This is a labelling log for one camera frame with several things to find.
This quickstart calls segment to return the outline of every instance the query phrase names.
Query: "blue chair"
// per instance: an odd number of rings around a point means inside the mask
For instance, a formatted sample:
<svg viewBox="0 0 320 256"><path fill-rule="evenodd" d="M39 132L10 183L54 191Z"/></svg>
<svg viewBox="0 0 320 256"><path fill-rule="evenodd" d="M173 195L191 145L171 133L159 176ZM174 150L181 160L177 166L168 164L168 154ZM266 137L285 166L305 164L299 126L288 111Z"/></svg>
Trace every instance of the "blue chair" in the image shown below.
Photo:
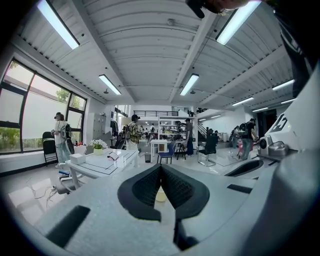
<svg viewBox="0 0 320 256"><path fill-rule="evenodd" d="M169 149L169 152L158 153L158 160L156 161L156 163L158 163L159 157L160 157L160 164L161 164L162 158L166 158L166 163L168 163L168 158L171 158L170 164L172 164L172 157L174 156L175 150L176 150L176 142L171 141L170 144L168 145L168 149Z"/></svg>

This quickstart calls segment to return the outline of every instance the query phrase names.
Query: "dark shirt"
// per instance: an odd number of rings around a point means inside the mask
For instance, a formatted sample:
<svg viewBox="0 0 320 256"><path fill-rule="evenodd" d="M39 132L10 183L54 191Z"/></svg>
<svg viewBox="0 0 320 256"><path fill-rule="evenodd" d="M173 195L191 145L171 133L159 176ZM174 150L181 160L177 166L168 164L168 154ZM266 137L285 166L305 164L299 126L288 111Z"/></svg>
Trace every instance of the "dark shirt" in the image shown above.
<svg viewBox="0 0 320 256"><path fill-rule="evenodd" d="M189 136L189 140L190 140L190 138L192 138L192 131L193 131L192 123L188 123L186 125L186 134L185 134L185 136L188 136L188 132L189 131L190 131L190 136Z"/></svg>
<svg viewBox="0 0 320 256"><path fill-rule="evenodd" d="M252 122L247 123L247 128L248 128L248 135L243 135L243 139L251 139L252 140L252 132L251 129L255 129L255 125Z"/></svg>

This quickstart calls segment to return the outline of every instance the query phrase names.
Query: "white shelving unit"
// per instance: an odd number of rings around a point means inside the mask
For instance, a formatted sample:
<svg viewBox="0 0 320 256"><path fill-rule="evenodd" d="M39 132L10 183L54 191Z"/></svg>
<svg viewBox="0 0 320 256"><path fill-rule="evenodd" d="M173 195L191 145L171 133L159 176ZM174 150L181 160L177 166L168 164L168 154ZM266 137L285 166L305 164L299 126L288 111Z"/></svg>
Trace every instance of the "white shelving unit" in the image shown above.
<svg viewBox="0 0 320 256"><path fill-rule="evenodd" d="M193 142L193 148L195 149L198 146L198 118L197 117L185 117L185 116L159 116L158 118L158 139L160 139L160 135L172 136L172 135L186 135L185 132L181 133L160 133L160 127L177 127L175 122L180 121L181 123L185 124L185 120L189 118L191 119L192 126L193 126L193 133L192 137L195 139Z"/></svg>

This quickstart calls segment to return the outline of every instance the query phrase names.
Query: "white flowers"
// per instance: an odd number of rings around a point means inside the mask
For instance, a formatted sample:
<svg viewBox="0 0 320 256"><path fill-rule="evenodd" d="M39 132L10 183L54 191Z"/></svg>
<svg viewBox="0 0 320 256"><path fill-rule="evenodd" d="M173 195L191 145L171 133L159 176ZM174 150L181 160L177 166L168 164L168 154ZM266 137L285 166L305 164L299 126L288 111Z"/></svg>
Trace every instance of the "white flowers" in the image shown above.
<svg viewBox="0 0 320 256"><path fill-rule="evenodd" d="M103 140L101 139L93 139L90 144L90 146L93 146L96 150L99 150L99 149L102 149L102 148L105 148L107 149L108 148L108 145L107 143L105 143Z"/></svg>

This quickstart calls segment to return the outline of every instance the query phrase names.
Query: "window frame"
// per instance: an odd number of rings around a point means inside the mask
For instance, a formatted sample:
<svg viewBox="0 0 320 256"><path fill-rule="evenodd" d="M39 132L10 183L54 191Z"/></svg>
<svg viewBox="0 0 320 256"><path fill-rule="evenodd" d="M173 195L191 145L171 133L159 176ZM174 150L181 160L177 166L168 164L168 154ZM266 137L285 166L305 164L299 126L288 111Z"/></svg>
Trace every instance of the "window frame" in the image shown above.
<svg viewBox="0 0 320 256"><path fill-rule="evenodd" d="M21 108L20 108L20 114L19 114L19 123L18 122L9 122L9 121L1 121L0 120L0 127L4 127L4 128L15 128L15 129L19 129L20 130L20 138L19 138L19 143L20 143L20 151L13 151L13 152L0 152L0 156L1 155L12 155L12 154L23 154L23 153L31 153L31 152L39 152L39 151L43 151L43 149L34 149L34 150L24 150L24 146L23 146L23 138L22 138L22 129L23 129L23 119L24 119L24 111L25 111L25 106L26 106L26 102L27 102L27 97L31 88L31 84L35 78L35 76L39 76L40 78L48 81L49 83L52 83L53 85L67 91L69 93L69 98L68 98L68 102L67 102L67 107L66 107L66 112L65 112L65 120L68 121L68 114L69 111L74 111L77 113L81 113L82 114L82 120L81 120L81 128L71 128L72 132L80 132L81 133L81 140L83 141L83 136L84 136L84 119L85 119L85 111L86 111L86 107L87 107L87 99L70 91L69 89L66 89L65 87L51 81L50 79L46 78L45 76L43 76L42 74L39 74L37 71L27 67L25 64L21 63L19 60L12 58L9 62L8 67L5 70L5 73L8 71L8 68L10 67L10 64L12 62L17 63L18 65L22 66L23 68L25 68L26 70L30 71L31 73L33 73L33 76L28 84L28 87L26 89L26 91L24 91L23 89L19 89L16 86L13 86L11 84L8 84L7 82L4 81L5 75L3 75L3 78L0 82L0 95L2 92L2 89L16 93L16 94L20 94L23 96L22 99L22 103L21 103ZM81 99L84 99L85 101L85 106L83 110L79 110L77 108L74 107L70 107L70 103L71 103L71 98L72 95L77 96Z"/></svg>

